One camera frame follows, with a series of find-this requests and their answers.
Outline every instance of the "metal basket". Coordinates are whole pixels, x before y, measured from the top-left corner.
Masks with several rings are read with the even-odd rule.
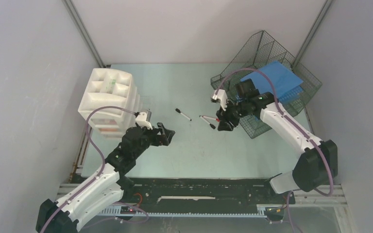
[[[284,104],[288,113],[294,117],[303,110],[322,85],[322,83],[302,64],[293,67],[292,64],[294,60],[295,57],[292,56],[292,54],[271,35],[266,31],[260,31],[249,38],[235,58],[220,75],[211,78],[211,86],[214,89],[217,89],[222,79],[234,70],[245,67],[258,69],[270,62],[279,61],[303,80],[303,83],[300,85],[302,92],[294,91],[293,93],[286,94],[289,97],[298,96],[298,99]],[[251,73],[251,71],[237,72],[224,83],[223,89],[226,91],[228,98],[231,98],[232,100],[237,99],[235,84],[239,83],[240,79],[249,73]],[[254,116],[243,117],[239,123],[245,129],[250,138],[256,138],[271,129],[271,127],[261,120],[256,119]]]

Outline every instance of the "robotic arm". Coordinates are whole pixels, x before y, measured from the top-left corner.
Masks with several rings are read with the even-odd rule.
[[[270,188],[271,194],[296,189],[309,192],[328,182],[325,166],[314,143],[324,154],[332,176],[337,176],[338,152],[333,141],[323,142],[307,131],[285,111],[281,103],[274,101],[270,92],[260,94],[251,80],[238,83],[235,88],[240,99],[238,102],[228,100],[225,91],[221,89],[212,96],[212,101],[221,105],[217,111],[220,119],[218,131],[232,131],[239,124],[240,118],[253,115],[273,128],[299,153],[298,163],[293,171],[278,174],[266,181],[265,186]]]
[[[48,218],[61,207],[47,226],[45,233],[77,233],[96,214],[124,195],[132,196],[134,183],[125,174],[136,164],[136,159],[149,146],[168,146],[175,131],[162,123],[154,128],[149,122],[150,111],[136,114],[136,127],[129,128],[122,142],[107,156],[101,174],[97,171],[72,192],[53,202],[46,200],[39,209],[36,231],[40,232]]]

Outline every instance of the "metal pole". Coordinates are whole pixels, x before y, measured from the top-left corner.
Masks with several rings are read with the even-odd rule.
[[[72,20],[74,21],[76,27],[78,28],[79,33],[81,34],[82,38],[84,39],[86,45],[88,45],[89,50],[91,51],[92,55],[94,56],[95,60],[97,61],[99,67],[104,68],[105,64],[103,63],[94,43],[89,36],[88,31],[85,28],[84,23],[82,22],[81,17],[79,16],[78,12],[76,11],[75,5],[73,4],[72,0],[62,0],[65,7],[67,8]]]
[[[321,26],[322,21],[325,18],[325,15],[328,13],[329,8],[331,7],[334,0],[326,0],[320,13],[318,14],[317,18],[315,19],[314,24],[312,25],[311,29],[309,30],[308,35],[305,38],[304,43],[302,44],[297,56],[295,57],[295,61],[293,67],[297,67],[300,60],[305,54],[306,49],[308,48],[309,44],[311,43],[312,39],[314,38],[315,34],[317,33],[318,28]]]

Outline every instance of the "marker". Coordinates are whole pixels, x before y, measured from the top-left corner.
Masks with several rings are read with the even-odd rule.
[[[183,116],[184,116],[186,119],[188,119],[189,121],[192,121],[192,119],[189,118],[187,115],[185,115],[183,112],[181,112],[181,110],[179,110],[179,109],[176,108],[175,111],[176,111],[177,113],[183,115]]]
[[[201,117],[203,117],[203,118],[205,118],[205,119],[209,119],[209,120],[216,120],[217,122],[220,121],[218,118],[211,117],[211,116],[204,116],[204,115],[202,115]]]
[[[206,120],[203,116],[200,116],[200,118],[202,119],[202,120],[204,120],[209,126],[211,126],[211,128],[214,130],[216,127],[215,127],[215,125],[213,125],[213,124],[211,124],[211,122],[209,122],[208,120]]]

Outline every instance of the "table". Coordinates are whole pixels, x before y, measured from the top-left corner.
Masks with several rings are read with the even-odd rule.
[[[211,103],[210,78],[228,64],[129,64],[111,68],[129,72],[141,95],[144,109],[152,111],[151,123],[162,122],[175,130],[168,147],[149,147],[128,177],[157,178],[269,178],[292,170],[296,152],[273,130],[250,139],[242,127],[218,132],[199,115],[215,116],[219,104]],[[192,118],[188,121],[175,111]],[[305,112],[295,119],[310,130]],[[97,132],[93,141],[107,156],[118,141]],[[81,176],[88,177],[101,165],[92,145],[85,155]]]

